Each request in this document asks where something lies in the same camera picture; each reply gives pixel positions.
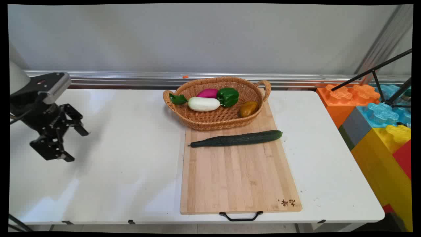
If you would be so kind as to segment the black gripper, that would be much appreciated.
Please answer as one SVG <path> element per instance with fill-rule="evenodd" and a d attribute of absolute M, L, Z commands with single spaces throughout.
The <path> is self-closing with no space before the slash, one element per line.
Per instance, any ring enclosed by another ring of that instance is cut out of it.
<path fill-rule="evenodd" d="M 29 128 L 38 132 L 39 137 L 30 141 L 30 146 L 45 160 L 63 159 L 72 162 L 75 158 L 64 149 L 63 137 L 68 127 L 73 127 L 81 136 L 89 132 L 83 127 L 83 115 L 70 104 L 58 106 L 44 103 L 45 95 L 12 96 L 11 113 L 20 118 Z"/>

